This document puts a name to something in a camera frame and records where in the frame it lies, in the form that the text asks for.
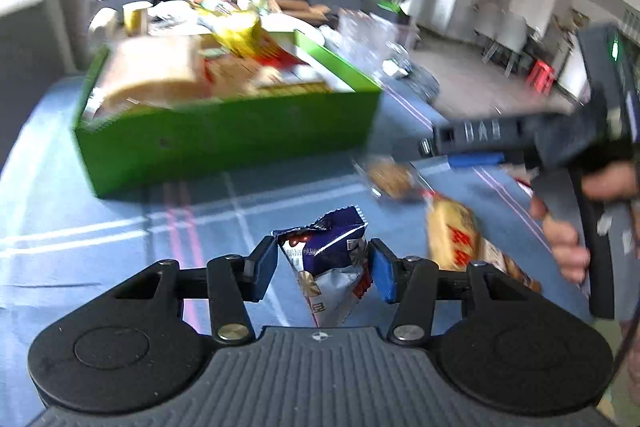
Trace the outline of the yellow red snack bag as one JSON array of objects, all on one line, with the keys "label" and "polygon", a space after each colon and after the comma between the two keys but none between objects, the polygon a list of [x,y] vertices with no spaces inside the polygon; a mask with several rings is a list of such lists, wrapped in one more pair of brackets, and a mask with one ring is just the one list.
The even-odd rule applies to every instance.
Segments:
[{"label": "yellow red snack bag", "polygon": [[240,11],[213,15],[208,24],[217,41],[238,57],[250,58],[262,66],[289,69],[304,62],[283,49],[262,28],[256,12]]}]

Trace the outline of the blue striped tablecloth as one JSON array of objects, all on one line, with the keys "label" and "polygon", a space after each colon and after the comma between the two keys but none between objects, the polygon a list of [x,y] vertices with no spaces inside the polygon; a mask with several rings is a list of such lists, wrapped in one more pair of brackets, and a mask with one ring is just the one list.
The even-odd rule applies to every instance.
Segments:
[{"label": "blue striped tablecloth", "polygon": [[[427,253],[424,206],[377,199],[349,152],[96,198],[72,133],[81,83],[63,79],[49,88],[1,175],[1,426],[24,426],[42,410],[27,372],[37,334],[157,260],[199,268],[224,254],[247,255],[274,230],[346,206],[359,207],[367,238],[382,239],[398,257]],[[389,152],[404,136],[426,134],[430,120],[442,117],[384,93],[372,145]],[[562,279],[541,225],[529,217],[525,188],[488,167],[449,171],[423,161],[416,168],[436,191],[473,210],[483,235],[541,281],[544,297],[591,322],[586,298]],[[247,309],[256,331],[314,325],[282,255],[265,299]]]}]

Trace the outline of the blue white snack packet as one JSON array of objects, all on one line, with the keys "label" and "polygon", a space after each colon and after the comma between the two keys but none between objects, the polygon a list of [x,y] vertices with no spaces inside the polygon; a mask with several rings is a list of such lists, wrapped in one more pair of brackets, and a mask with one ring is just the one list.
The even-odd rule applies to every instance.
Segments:
[{"label": "blue white snack packet", "polygon": [[310,225],[276,230],[314,325],[341,326],[372,284],[367,221],[356,206],[338,208]]}]

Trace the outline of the green cardboard box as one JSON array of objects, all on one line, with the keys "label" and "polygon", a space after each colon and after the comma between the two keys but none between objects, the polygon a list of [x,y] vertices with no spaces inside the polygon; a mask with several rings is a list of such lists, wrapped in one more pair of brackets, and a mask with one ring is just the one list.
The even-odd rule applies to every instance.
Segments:
[{"label": "green cardboard box", "polygon": [[107,46],[100,49],[82,84],[73,123],[93,193],[106,197],[141,185],[366,144],[381,88],[298,30],[274,38],[349,89],[144,108],[90,121],[82,113],[111,55]]}]

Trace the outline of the red rice cracker bag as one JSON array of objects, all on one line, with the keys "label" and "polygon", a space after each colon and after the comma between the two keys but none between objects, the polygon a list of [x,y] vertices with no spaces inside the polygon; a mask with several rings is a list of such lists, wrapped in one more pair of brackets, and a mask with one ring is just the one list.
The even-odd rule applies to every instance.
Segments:
[{"label": "red rice cracker bag", "polygon": [[260,65],[252,58],[223,55],[204,60],[204,75],[213,98],[274,98],[275,96],[330,93],[321,78],[286,80],[281,69]]}]

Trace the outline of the orange bread packet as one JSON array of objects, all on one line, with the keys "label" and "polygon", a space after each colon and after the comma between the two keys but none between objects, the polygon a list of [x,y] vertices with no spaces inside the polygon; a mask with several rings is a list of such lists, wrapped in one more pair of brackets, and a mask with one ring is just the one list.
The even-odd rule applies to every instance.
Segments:
[{"label": "orange bread packet", "polygon": [[480,233],[473,211],[446,196],[431,192],[426,196],[428,257],[440,269],[464,272],[472,262],[486,262],[525,287],[541,292],[541,283]]}]

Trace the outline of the yellow can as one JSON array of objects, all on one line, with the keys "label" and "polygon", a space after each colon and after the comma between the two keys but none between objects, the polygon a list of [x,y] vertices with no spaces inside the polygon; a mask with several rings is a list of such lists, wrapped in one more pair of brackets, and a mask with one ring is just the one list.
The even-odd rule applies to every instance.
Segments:
[{"label": "yellow can", "polygon": [[149,1],[136,1],[122,6],[122,21],[128,37],[144,36],[148,33]]}]

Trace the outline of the red stool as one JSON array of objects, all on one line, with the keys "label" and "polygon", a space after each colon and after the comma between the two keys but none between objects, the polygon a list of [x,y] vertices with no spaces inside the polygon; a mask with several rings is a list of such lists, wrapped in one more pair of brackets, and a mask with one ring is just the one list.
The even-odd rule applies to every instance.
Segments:
[{"label": "red stool", "polygon": [[536,92],[549,95],[555,82],[554,68],[544,61],[536,60],[529,72],[526,84]]}]

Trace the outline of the white dining chair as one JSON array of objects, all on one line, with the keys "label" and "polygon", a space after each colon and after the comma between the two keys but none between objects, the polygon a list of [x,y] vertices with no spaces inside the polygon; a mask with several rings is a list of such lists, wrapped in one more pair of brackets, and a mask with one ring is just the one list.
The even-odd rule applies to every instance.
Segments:
[{"label": "white dining chair", "polygon": [[509,60],[504,75],[509,77],[526,45],[526,19],[513,12],[504,12],[495,3],[486,3],[477,13],[474,31],[487,39],[486,50],[482,56],[484,63],[488,63],[498,49],[506,50]]}]

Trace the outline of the dark round side table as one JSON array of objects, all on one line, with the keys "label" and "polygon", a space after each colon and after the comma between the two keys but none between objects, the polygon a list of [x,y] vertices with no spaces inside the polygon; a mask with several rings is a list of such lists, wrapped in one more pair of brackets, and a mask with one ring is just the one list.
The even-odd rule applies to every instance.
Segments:
[{"label": "dark round side table", "polygon": [[438,80],[423,66],[411,61],[397,63],[386,60],[382,64],[383,80],[386,86],[400,94],[412,92],[427,104],[436,101],[440,93]]}]

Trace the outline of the glass mug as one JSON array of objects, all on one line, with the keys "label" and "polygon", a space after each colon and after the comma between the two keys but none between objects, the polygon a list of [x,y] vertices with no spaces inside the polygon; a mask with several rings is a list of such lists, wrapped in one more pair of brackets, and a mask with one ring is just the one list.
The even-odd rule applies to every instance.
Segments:
[{"label": "glass mug", "polygon": [[388,45],[397,37],[396,25],[375,14],[338,12],[338,54],[368,76],[375,76],[386,60]]}]

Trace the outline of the white round coffee table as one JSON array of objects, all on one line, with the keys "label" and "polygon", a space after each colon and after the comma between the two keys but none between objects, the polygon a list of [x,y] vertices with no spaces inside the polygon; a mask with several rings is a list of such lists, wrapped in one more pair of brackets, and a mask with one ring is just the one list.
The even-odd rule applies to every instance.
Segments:
[{"label": "white round coffee table", "polygon": [[143,0],[127,2],[122,6],[102,3],[100,11],[103,9],[115,10],[116,23],[123,25],[130,17],[141,15],[142,36],[213,34],[215,37],[232,37],[243,31],[251,32],[256,29],[258,37],[294,34],[298,31],[318,46],[326,44],[326,39],[319,29],[299,18],[280,12],[265,15],[259,15],[254,10],[210,12],[199,5],[192,8],[188,2],[182,0],[163,1],[157,5]]}]

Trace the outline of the sliced bread loaf bag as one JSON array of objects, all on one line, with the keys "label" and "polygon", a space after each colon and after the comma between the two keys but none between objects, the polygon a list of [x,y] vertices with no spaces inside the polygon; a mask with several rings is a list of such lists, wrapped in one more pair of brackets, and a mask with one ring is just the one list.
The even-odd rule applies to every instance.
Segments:
[{"label": "sliced bread loaf bag", "polygon": [[105,117],[138,105],[171,108],[209,95],[200,38],[130,38],[108,50],[85,115]]}]

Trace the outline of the round cookie in wrapper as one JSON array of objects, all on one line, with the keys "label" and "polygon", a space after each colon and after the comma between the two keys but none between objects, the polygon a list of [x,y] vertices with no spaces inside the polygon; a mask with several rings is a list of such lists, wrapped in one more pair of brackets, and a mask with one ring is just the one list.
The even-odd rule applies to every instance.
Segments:
[{"label": "round cookie in wrapper", "polygon": [[372,156],[355,162],[356,171],[377,198],[395,202],[422,200],[430,189],[416,168],[387,156]]}]

